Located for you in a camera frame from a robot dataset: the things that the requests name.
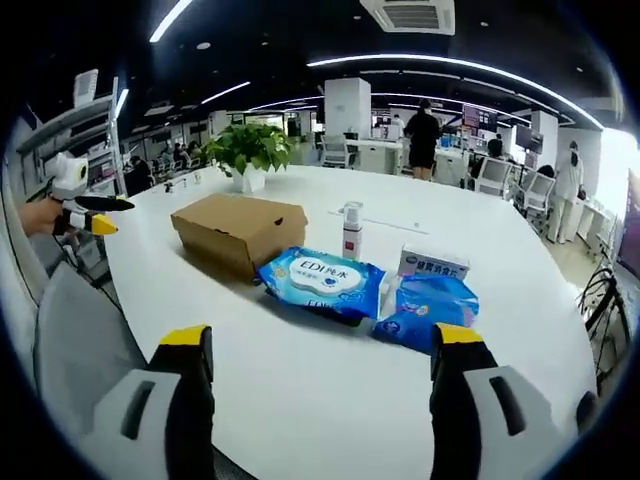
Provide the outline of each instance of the cardboard box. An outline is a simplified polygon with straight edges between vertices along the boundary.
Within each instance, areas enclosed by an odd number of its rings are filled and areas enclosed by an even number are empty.
[[[464,280],[469,271],[469,261],[451,255],[435,246],[423,248],[405,244],[400,255],[398,275],[414,275],[416,273],[434,273],[448,275]]]
[[[171,215],[187,251],[250,282],[284,250],[304,245],[307,217],[299,205],[210,195]]]

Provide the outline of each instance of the white flower pot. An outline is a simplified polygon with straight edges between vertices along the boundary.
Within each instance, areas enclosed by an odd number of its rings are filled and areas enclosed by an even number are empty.
[[[240,175],[235,168],[231,169],[233,185],[242,193],[253,193],[263,189],[265,173],[264,170],[256,169],[251,164],[247,165],[244,175]]]

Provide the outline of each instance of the edi wet wipes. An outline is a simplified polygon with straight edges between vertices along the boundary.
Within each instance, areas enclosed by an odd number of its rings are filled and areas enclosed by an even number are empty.
[[[258,276],[280,300],[349,318],[378,317],[384,271],[304,247],[291,247]]]

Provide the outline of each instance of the hand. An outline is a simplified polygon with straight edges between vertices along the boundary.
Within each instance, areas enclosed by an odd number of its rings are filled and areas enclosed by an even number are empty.
[[[62,204],[51,197],[18,207],[18,216],[27,237],[37,233],[51,235],[56,218],[62,215]]]

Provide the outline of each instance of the label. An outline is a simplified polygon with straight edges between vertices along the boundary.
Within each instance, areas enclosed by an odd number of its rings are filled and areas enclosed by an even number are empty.
[[[357,287],[362,275],[342,265],[331,265],[313,257],[298,257],[289,267],[291,281],[318,293],[338,295]]]

